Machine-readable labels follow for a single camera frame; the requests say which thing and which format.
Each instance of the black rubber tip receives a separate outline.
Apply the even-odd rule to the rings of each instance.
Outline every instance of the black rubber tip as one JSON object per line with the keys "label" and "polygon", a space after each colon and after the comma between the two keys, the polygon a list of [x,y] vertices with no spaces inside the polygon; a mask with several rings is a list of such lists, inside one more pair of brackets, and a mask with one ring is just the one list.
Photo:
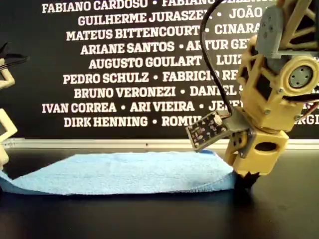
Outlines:
{"label": "black rubber tip", "polygon": [[259,177],[259,173],[248,173],[245,177],[237,174],[235,181],[235,190],[250,190]]}

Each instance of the circuit board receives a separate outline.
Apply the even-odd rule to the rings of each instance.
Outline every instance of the circuit board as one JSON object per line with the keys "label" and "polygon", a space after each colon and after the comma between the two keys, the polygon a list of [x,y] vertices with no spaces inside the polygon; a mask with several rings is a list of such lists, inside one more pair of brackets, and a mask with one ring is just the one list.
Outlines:
{"label": "circuit board", "polygon": [[188,126],[186,131],[195,151],[200,151],[229,134],[229,129],[218,112],[211,112]]}

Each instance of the black wall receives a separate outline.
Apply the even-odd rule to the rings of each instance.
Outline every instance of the black wall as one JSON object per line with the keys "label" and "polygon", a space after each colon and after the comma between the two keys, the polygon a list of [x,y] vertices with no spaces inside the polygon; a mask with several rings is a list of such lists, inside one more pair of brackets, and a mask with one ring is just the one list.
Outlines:
{"label": "black wall", "polygon": [[[126,2],[141,3],[145,1],[131,0]],[[152,0],[148,1],[147,7],[140,8],[123,8],[123,9],[106,9],[106,10],[93,10],[94,1],[91,3],[90,11],[76,11],[76,12],[62,12],[62,13],[42,13],[43,3],[49,3],[44,0],[24,0],[24,1],[1,1],[1,21],[0,21],[0,40],[2,43],[7,41],[11,42],[11,51],[30,56],[30,61],[23,65],[19,65],[10,69],[16,84],[8,89],[1,90],[0,104],[6,110],[11,119],[18,127],[19,132],[15,137],[25,138],[186,138],[185,124],[181,122],[182,126],[163,126],[162,117],[178,117],[183,116],[204,116],[211,108],[212,104],[216,104],[221,100],[218,95],[213,96],[194,96],[191,94],[191,88],[214,86],[214,82],[209,76],[206,76],[205,81],[164,81],[163,72],[194,72],[194,71],[207,71],[204,61],[196,61],[194,56],[201,57],[201,51],[188,50],[189,42],[199,40],[199,25],[200,19],[194,19],[196,14],[203,15],[202,12],[196,10],[206,10],[209,4],[194,4],[202,3],[201,0],[175,0],[166,1],[180,3],[179,6],[164,6],[163,0],[158,0],[157,4],[153,4]],[[112,1],[104,1],[108,6]],[[232,49],[232,43],[237,43],[238,39],[248,39],[255,34],[250,32],[251,29],[256,30],[257,24],[260,21],[260,8],[264,10],[267,6],[274,4],[274,1],[249,1],[249,0],[229,0],[221,4],[217,11],[212,15],[212,20],[209,22],[209,32],[207,33],[207,40],[219,40],[219,43],[224,42],[227,44],[227,49],[209,50],[211,58],[215,64],[216,70],[220,72],[220,77],[226,79],[223,84],[231,89],[230,92],[235,92],[231,95],[230,100],[239,103],[239,85],[234,79],[236,70],[238,69],[239,62],[232,61],[231,64],[222,65],[218,61],[220,59],[228,60],[230,58],[239,59],[240,54],[244,49]],[[233,9],[239,11],[240,17],[244,16],[242,13],[245,11],[247,15],[245,18],[231,18]],[[257,13],[257,17],[252,17],[249,13]],[[191,17],[190,20],[175,20],[163,22],[149,22],[149,17],[152,12],[178,12],[182,17]],[[84,25],[78,24],[78,19],[81,16],[94,16],[101,15],[104,19],[105,15],[112,14],[125,14],[125,13],[146,13],[147,22],[140,23],[123,23],[123,24],[100,24],[100,25]],[[232,34],[219,34],[219,25],[225,24],[228,31],[228,24],[231,26],[243,25],[244,28],[240,29],[246,31],[246,24],[251,23],[254,27],[248,33],[232,33]],[[124,28],[149,28],[149,27],[166,27],[172,29],[174,26],[194,26],[191,31],[192,35],[182,36],[166,36],[166,37],[137,37],[136,34],[133,38],[120,38],[116,37],[116,29]],[[110,34],[110,39],[103,40],[67,40],[67,32],[75,31],[76,35],[79,31],[85,30],[106,30]],[[129,53],[131,46],[143,42],[171,42],[171,50],[166,52],[139,52]],[[83,45],[96,45],[105,44],[109,48],[110,44],[124,44],[124,53],[116,54],[93,54],[81,55]],[[147,67],[145,66],[147,58],[155,57],[175,57],[179,59],[180,56],[186,59],[190,56],[194,65],[187,66],[161,66],[161,67]],[[143,61],[142,67],[134,68],[104,68],[104,69],[90,69],[90,62],[94,59],[112,59],[112,58],[141,58]],[[227,74],[231,73],[233,76],[227,79]],[[111,73],[131,73],[138,72],[139,78],[142,78],[143,72],[148,74],[148,82],[133,82],[133,83],[105,83],[103,82],[104,74]],[[101,82],[98,84],[64,84],[64,75],[71,74],[98,74],[101,77]],[[158,97],[121,97],[118,95],[123,88],[126,90],[135,91],[132,88],[144,87],[166,87],[163,88],[163,94]],[[172,95],[173,87],[175,87],[175,95]],[[111,98],[90,98],[79,99],[75,98],[74,89],[88,89],[88,88],[108,88],[108,92],[114,93]],[[190,111],[156,111],[153,102],[186,102]],[[132,112],[132,104],[138,102],[145,102],[149,104],[150,111],[146,112]],[[76,113],[72,112],[72,104],[79,103],[114,103],[112,112],[101,113]],[[60,104],[69,104],[68,112],[61,111],[60,113],[49,113],[48,108],[43,110],[43,104],[51,104],[51,106]],[[291,138],[317,138],[319,123],[318,115],[311,115],[308,117],[307,124],[297,125],[293,132],[290,133]],[[146,117],[147,126],[140,127],[122,127],[122,126],[104,126],[94,127],[94,118],[115,119],[114,117]],[[87,127],[67,127],[65,126],[65,118],[91,118],[91,126]]]}

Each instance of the white ledge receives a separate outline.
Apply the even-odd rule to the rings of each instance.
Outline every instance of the white ledge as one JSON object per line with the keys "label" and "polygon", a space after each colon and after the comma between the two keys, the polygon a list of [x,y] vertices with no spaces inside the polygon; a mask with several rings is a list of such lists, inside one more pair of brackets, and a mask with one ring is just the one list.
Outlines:
{"label": "white ledge", "polygon": [[[222,139],[207,149],[226,149]],[[188,139],[24,139],[11,138],[5,148],[112,148],[112,149],[190,149]],[[287,149],[319,149],[318,139],[290,139]]]}

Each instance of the mounting hole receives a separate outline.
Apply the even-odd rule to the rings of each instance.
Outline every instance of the mounting hole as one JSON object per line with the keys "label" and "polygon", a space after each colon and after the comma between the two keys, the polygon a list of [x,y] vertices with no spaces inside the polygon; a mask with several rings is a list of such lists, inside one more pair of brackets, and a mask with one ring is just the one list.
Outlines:
{"label": "mounting hole", "polygon": [[277,145],[275,143],[263,142],[256,145],[255,149],[263,152],[270,152],[276,150]]}

